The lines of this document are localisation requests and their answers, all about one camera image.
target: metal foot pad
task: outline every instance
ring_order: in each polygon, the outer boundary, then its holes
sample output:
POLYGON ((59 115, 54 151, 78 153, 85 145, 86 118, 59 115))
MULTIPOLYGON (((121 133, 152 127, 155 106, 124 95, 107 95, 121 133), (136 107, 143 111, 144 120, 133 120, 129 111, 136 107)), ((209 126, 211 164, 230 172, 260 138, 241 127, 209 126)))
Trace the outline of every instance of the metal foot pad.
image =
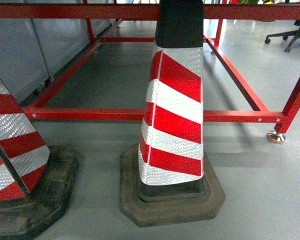
POLYGON ((283 133, 277 133, 275 130, 268 132, 266 137, 270 142, 275 144, 283 144, 286 140, 286 135, 283 133))
POLYGON ((0 240, 30 240, 66 212, 78 173, 73 153, 50 147, 47 167, 30 198, 0 201, 0 240))
POLYGON ((139 227, 213 219, 225 201, 225 193, 206 155, 203 181, 207 187, 205 194, 198 197, 152 202, 141 200, 137 144, 121 155, 120 173, 120 210, 139 227))

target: red metal frame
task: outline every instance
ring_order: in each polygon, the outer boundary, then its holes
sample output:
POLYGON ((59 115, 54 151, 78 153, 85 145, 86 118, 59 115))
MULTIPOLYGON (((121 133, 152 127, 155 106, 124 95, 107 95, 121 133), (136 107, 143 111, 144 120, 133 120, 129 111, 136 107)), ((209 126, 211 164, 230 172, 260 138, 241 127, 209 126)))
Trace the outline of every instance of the red metal frame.
MULTIPOLYGON (((158 4, 11 4, 0 3, 1 19, 122 19, 156 21, 158 4)), ((205 4, 205 19, 296 20, 300 4, 205 4)))
MULTIPOLYGON (((88 4, 88 0, 83 0, 83 3, 88 4)), ((86 20, 86 26, 88 28, 90 43, 93 44, 95 42, 95 35, 94 35, 94 31, 92 29, 91 20, 90 20, 90 18, 86 18, 85 20, 86 20)))
MULTIPOLYGON (((95 50, 106 42, 153 42, 153 37, 107 37, 122 20, 157 20, 159 6, 156 4, 0 4, 0 18, 81 18, 120 19, 102 36, 93 37, 94 42, 29 106, 23 110, 30 119, 49 120, 112 120, 141 121, 143 109, 115 108, 51 108, 47 102, 58 92, 71 76, 88 60, 95 50)), ((300 5, 204 5, 207 19, 220 19, 215 39, 205 37, 212 51, 221 61, 252 111, 206 110, 205 122, 276 123, 275 130, 285 133, 300 108, 300 78, 283 111, 269 111, 229 59, 219 49, 222 19, 295 20, 300 19, 300 5)))

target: gray floor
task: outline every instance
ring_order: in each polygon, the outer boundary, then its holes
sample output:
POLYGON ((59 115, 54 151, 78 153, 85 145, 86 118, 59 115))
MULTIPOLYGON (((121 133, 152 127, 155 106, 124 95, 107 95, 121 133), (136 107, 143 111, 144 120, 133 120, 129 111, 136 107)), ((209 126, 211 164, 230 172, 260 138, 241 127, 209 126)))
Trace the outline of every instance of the gray floor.
MULTIPOLYGON (((282 110, 300 75, 300 40, 281 38, 293 21, 228 20, 220 48, 271 110, 282 110)), ((114 36, 152 37, 155 22, 123 22, 114 36)), ((214 35, 216 21, 205 20, 214 35)), ((51 107, 142 108, 152 43, 107 43, 50 101, 51 107)), ((249 110, 204 45, 204 108, 249 110)), ((36 122, 48 145, 78 152, 80 172, 66 215, 38 240, 300 240, 300 111, 282 145, 274 124, 205 123, 204 147, 226 194, 214 220, 138 228, 119 210, 120 154, 140 136, 139 122, 36 122)))

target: traffic cone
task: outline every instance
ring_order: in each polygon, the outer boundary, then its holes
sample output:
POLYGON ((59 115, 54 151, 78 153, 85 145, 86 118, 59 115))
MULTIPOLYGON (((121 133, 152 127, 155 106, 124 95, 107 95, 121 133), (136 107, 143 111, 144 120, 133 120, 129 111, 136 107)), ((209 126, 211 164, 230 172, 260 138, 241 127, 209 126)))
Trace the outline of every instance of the traffic cone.
POLYGON ((201 0, 160 1, 149 80, 139 145, 121 157, 121 211, 140 227, 214 218, 225 195, 204 156, 201 0))
POLYGON ((0 79, 0 239, 31 239, 67 209, 76 157, 48 148, 0 79))

